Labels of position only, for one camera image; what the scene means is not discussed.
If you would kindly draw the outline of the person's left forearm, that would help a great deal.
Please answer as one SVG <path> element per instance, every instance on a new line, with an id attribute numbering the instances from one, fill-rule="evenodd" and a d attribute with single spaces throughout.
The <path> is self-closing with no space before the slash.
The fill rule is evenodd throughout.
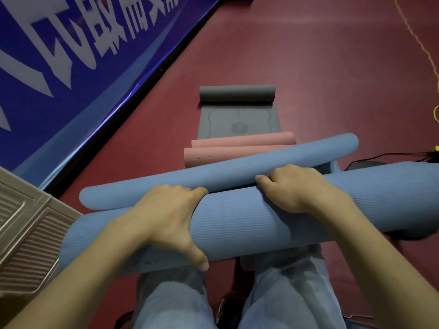
<path id="1" fill-rule="evenodd" d="M 132 217 L 112 221 L 4 329 L 87 329 L 122 266 L 148 239 Z"/>

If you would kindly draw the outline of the pink rolled yoga mat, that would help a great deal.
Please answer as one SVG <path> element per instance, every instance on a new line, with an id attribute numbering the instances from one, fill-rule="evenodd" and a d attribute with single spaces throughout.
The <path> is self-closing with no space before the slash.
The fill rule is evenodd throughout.
<path id="1" fill-rule="evenodd" d="M 197 147 L 184 149 L 184 166 L 191 168 L 216 162 L 263 154 L 296 145 Z"/>
<path id="2" fill-rule="evenodd" d="M 296 145 L 296 143 L 296 139 L 292 132 L 277 132 L 258 135 L 195 139 L 191 141 L 191 147 L 276 146 Z"/>

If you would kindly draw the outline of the person's right forearm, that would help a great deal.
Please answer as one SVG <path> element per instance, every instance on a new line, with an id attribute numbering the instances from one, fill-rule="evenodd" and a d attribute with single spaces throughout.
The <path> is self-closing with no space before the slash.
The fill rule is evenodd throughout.
<path id="1" fill-rule="evenodd" d="M 306 208 L 336 241 L 380 329 L 439 329 L 439 292 L 349 196 L 312 196 Z"/>

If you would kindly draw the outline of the thin blue rolled yoga mat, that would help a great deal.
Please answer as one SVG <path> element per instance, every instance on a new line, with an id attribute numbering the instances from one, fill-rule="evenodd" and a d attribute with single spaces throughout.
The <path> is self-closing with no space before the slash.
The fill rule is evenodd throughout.
<path id="1" fill-rule="evenodd" d="M 255 182 L 256 175 L 266 175 L 285 165 L 318 167 L 354 153 L 358 145 L 356 135 L 345 133 L 288 149 L 85 187 L 80 191 L 79 199 L 91 210 L 113 210 L 134 205 L 156 185 L 204 187 L 214 193 L 249 185 Z"/>

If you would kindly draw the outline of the grey half-rolled yoga mat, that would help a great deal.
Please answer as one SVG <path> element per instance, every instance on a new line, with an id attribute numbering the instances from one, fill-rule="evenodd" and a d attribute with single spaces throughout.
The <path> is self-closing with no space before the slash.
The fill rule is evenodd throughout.
<path id="1" fill-rule="evenodd" d="M 281 132 L 274 85 L 201 86 L 197 139 Z"/>

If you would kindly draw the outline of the blue banner with white print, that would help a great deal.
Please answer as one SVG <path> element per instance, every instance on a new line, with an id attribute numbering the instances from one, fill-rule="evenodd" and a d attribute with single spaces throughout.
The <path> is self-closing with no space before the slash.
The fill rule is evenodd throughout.
<path id="1" fill-rule="evenodd" d="M 0 0 L 0 166 L 46 188 L 219 0 Z"/>

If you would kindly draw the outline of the person's left leg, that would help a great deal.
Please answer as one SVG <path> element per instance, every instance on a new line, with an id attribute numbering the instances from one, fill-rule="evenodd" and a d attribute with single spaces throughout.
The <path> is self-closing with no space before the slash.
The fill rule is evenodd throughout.
<path id="1" fill-rule="evenodd" d="M 217 329 L 205 273 L 183 266 L 141 274 L 129 329 Z"/>

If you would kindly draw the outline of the person's right leg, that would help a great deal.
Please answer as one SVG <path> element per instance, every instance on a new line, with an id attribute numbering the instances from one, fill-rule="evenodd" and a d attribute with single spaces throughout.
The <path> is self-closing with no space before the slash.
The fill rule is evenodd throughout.
<path id="1" fill-rule="evenodd" d="M 250 258 L 255 283 L 238 329 L 346 329 L 320 244 Z"/>

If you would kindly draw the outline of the person's right hand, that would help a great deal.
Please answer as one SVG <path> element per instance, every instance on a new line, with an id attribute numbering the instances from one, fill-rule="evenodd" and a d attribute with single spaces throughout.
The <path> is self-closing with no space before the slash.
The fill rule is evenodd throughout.
<path id="1" fill-rule="evenodd" d="M 286 165 L 267 174 L 279 186 L 277 207 L 289 213 L 312 213 L 344 192 L 314 168 Z"/>

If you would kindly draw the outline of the thick blue yoga mat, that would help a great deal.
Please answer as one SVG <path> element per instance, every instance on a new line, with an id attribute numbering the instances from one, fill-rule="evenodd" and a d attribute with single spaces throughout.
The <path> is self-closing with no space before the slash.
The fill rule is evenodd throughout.
<path id="1" fill-rule="evenodd" d="M 58 267 L 64 270 L 114 218 L 132 207 L 151 186 L 165 184 L 166 174 L 104 184 L 110 204 L 115 186 L 128 202 L 121 208 L 84 215 L 64 236 Z M 400 162 L 325 174 L 347 193 L 381 232 L 439 227 L 439 164 Z M 330 240 L 309 214 L 290 214 L 271 204 L 255 186 L 210 193 L 193 213 L 190 233 L 209 260 L 223 260 Z"/>

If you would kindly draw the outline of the person's left hand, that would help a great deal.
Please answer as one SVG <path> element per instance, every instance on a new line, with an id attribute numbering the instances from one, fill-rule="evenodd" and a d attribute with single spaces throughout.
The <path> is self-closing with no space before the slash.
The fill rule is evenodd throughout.
<path id="1" fill-rule="evenodd" d="M 155 186 L 114 223 L 124 228 L 135 250 L 151 245 L 176 252 L 174 240 L 191 236 L 192 215 L 207 194 L 203 187 L 192 190 L 183 186 Z"/>

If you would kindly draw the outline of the dark shoe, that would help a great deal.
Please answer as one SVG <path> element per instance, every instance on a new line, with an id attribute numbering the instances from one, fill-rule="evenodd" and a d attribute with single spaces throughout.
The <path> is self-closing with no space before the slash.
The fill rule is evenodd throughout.
<path id="1" fill-rule="evenodd" d="M 216 315 L 217 329 L 238 329 L 248 294 L 230 291 L 223 297 Z"/>

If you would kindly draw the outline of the person's leg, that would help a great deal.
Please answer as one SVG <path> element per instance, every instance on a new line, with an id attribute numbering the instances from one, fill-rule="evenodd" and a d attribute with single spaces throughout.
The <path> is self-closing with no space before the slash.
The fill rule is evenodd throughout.
<path id="1" fill-rule="evenodd" d="M 205 273 L 183 266 L 141 274 L 129 329 L 217 329 Z"/>
<path id="2" fill-rule="evenodd" d="M 238 329 L 346 329 L 320 244 L 250 258 L 255 283 Z"/>

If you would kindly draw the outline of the beige ribbed plastic crate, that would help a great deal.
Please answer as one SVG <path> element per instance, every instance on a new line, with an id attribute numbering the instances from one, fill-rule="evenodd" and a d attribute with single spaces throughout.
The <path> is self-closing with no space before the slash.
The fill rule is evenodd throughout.
<path id="1" fill-rule="evenodd" d="M 58 273 L 64 236 L 82 214 L 0 167 L 0 298 L 33 298 Z"/>

